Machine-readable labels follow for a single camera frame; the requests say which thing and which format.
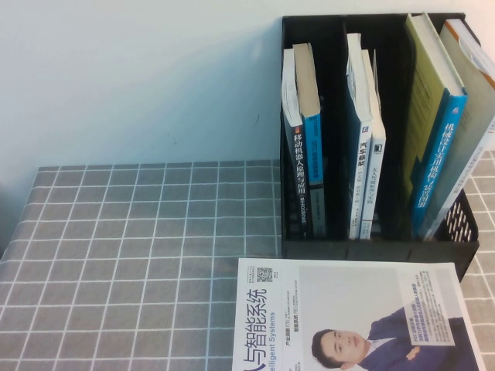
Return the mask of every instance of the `book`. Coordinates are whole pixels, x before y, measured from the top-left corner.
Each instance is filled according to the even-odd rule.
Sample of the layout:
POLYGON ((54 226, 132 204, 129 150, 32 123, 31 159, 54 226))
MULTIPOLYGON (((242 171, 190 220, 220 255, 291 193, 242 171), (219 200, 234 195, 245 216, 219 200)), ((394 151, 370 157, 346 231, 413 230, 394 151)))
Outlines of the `book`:
POLYGON ((440 39, 469 100, 420 229, 419 236, 426 240, 434 237, 495 133, 495 63, 460 19, 447 20, 440 39))
POLYGON ((305 130, 299 110, 299 98, 295 84, 294 50, 284 50, 282 67, 282 112, 285 135, 290 152, 298 202, 297 214, 301 226, 301 238, 309 237, 309 195, 305 156, 305 130))
POLYGON ((364 189, 363 212, 361 216, 360 239, 369 240, 374 219, 374 209, 377 201, 378 185, 380 182, 381 164, 384 159, 385 134, 384 123, 381 120, 380 93, 378 91, 377 54, 373 56, 373 69, 371 69, 370 56, 367 50, 363 50, 364 66, 366 70, 368 89, 370 91, 370 109, 373 116, 371 122, 370 154, 364 189))
POLYGON ((403 176, 412 234, 417 237, 463 114, 467 92, 428 15, 408 15, 406 26, 415 44, 416 63, 403 176))
POLYGON ((240 259, 232 370, 484 371, 454 264, 240 259))
POLYGON ((361 36, 347 35, 349 59, 347 61, 346 111, 348 124, 347 173, 349 178, 349 238, 360 235, 363 195, 366 182, 368 153, 370 149, 370 126, 373 115, 370 109, 370 91, 361 50, 361 36))
POLYGON ((309 199, 311 202, 312 235, 326 235, 325 191, 323 185, 322 119, 316 84, 315 61, 311 44, 296 44, 294 48, 295 78, 299 109, 306 134, 309 199))

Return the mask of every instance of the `white book spine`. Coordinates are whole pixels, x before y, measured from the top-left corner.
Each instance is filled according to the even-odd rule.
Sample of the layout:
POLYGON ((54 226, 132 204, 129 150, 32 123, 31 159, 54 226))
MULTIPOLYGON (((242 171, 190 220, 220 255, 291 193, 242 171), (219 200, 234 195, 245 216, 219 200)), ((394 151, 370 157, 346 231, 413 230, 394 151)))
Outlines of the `white book spine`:
POLYGON ((371 226, 373 225, 374 207, 377 201, 384 150, 385 138, 378 139, 372 135, 361 217, 360 239, 362 240, 369 240, 371 235, 371 226))
POLYGON ((485 148, 494 139, 494 137, 495 137, 495 118, 492 120, 490 126, 485 131, 485 134, 481 138, 481 141, 476 147, 476 150, 469 158, 466 167, 463 169, 463 172, 461 172, 460 177, 457 179, 456 185, 454 186, 449 196, 443 203, 443 206, 440 209, 438 215, 436 216, 435 221, 432 223, 432 225, 429 227, 428 231, 426 232, 425 240, 431 240, 434 237, 436 230, 439 228, 440 224, 446 217, 447 212, 452 207, 452 204, 456 201, 457 196, 466 185, 466 182, 471 176, 471 173, 473 172, 476 165, 480 161, 481 156, 485 151, 485 148))
POLYGON ((363 194, 366 183, 366 173, 368 167, 368 157, 371 142, 371 123, 362 122, 360 126, 359 145, 356 158, 356 171, 354 173, 354 189, 350 207, 349 238, 355 240, 359 238, 361 213, 363 212, 363 194))

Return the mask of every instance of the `blue book spine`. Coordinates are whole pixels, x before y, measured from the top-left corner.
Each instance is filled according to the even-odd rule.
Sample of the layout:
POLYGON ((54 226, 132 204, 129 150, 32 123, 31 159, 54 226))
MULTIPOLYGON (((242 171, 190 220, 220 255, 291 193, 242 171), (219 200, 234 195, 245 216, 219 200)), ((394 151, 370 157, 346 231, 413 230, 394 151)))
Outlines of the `blue book spine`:
POLYGON ((309 186, 323 183, 322 119, 320 114, 303 117, 306 134, 309 186))
POLYGON ((435 188, 439 174, 442 171, 442 166, 445 163, 446 156, 449 152, 450 145, 456 133, 457 126, 461 116, 463 115, 464 107, 466 106, 467 95, 453 96, 447 91, 444 93, 444 99, 440 104, 439 113, 433 126, 432 135, 436 134, 433 146, 426 151, 427 165, 425 172, 420 179, 418 192, 415 194, 414 203, 411 210, 411 226, 413 236, 416 237, 419 229, 425 218, 425 213, 428 208, 432 191, 435 188))

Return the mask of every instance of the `white shirt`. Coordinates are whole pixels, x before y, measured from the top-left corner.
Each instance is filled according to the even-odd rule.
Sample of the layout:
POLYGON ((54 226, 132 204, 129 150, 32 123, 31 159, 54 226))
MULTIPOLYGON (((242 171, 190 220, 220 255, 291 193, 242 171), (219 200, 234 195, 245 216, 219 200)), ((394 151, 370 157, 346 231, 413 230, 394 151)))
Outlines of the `white shirt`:
POLYGON ((378 340, 368 340, 368 342, 371 344, 370 350, 368 350, 368 353, 366 354, 366 357, 368 357, 372 352, 380 348, 383 344, 390 342, 391 340, 394 340, 395 338, 386 338, 386 339, 378 339, 378 340))

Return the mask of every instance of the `black magazine rack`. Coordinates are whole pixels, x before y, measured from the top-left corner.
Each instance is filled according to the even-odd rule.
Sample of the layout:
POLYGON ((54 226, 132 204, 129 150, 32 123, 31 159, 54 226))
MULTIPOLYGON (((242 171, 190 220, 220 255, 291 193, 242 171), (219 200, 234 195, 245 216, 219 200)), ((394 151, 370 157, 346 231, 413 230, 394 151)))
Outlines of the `black magazine rack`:
MULTIPOLYGON (((461 13, 430 14, 438 32, 461 13)), ((459 279, 478 250, 478 228, 464 192, 442 222, 435 241, 411 238, 401 186, 401 154, 415 67, 415 48, 405 27, 407 14, 289 16, 282 20, 282 54, 296 43, 311 43, 322 104, 326 232, 325 240, 302 240, 295 183, 281 115, 282 256, 288 259, 375 260, 417 263, 453 262, 459 279), (376 50, 382 118, 387 132, 377 194, 381 232, 371 241, 347 239, 343 140, 347 120, 347 33, 361 34, 362 47, 376 50)))

